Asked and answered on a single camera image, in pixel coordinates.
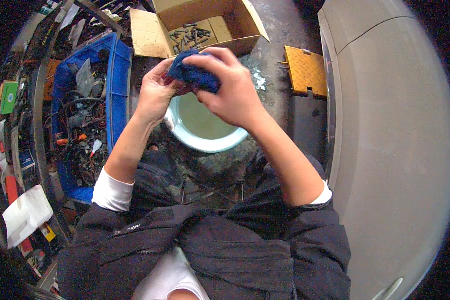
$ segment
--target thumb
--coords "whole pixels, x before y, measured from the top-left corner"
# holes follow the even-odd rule
[[[203,90],[195,90],[194,93],[197,95],[198,101],[203,103],[211,112],[214,111],[214,108],[220,101],[220,98],[214,93],[209,93]]]
[[[169,83],[166,86],[166,92],[167,94],[169,94],[170,96],[173,96],[175,93],[177,93],[178,91],[180,91],[182,88],[184,88],[186,85],[185,82],[182,81],[178,81],[178,80],[174,80],[171,83]]]

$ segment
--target black jacket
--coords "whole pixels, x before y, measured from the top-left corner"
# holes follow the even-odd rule
[[[156,208],[127,225],[93,203],[59,255],[60,292],[66,299],[131,299],[175,244],[210,299],[349,298],[350,249],[332,201],[302,209],[280,240],[189,205]]]

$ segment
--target blue plastic crate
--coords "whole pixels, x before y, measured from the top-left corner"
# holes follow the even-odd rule
[[[98,41],[86,45],[72,56],[64,59],[56,68],[52,93],[52,113],[59,111],[60,101],[65,93],[72,90],[76,84],[75,75],[70,71],[68,64],[75,63],[80,68],[90,58],[90,63],[99,61],[98,51],[107,49],[110,51],[108,58],[108,70],[106,77],[106,121],[108,153],[112,152],[115,142],[118,140],[127,124],[127,97],[129,68],[132,63],[132,49],[117,39],[116,33],[102,37]],[[52,116],[52,134],[59,131],[58,114]],[[68,172],[70,163],[62,160],[56,162],[58,176],[64,194],[78,202],[90,204],[93,188],[81,188],[77,186],[75,178]]]

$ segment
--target white shirt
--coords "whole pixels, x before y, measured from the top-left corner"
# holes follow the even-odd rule
[[[118,181],[102,168],[91,201],[113,211],[128,211],[134,184]],[[322,193],[311,204],[322,204],[332,197],[327,183],[324,181],[323,184]],[[162,256],[155,268],[136,287],[133,299],[167,300],[170,293],[179,289],[191,291],[199,300],[209,300],[182,249],[174,247]]]

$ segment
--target person's left hand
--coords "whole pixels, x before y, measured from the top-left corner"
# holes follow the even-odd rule
[[[145,74],[141,81],[140,96],[133,117],[156,127],[164,118],[168,103],[173,95],[185,86],[177,80],[166,84],[162,74],[173,63],[173,58],[162,60]]]

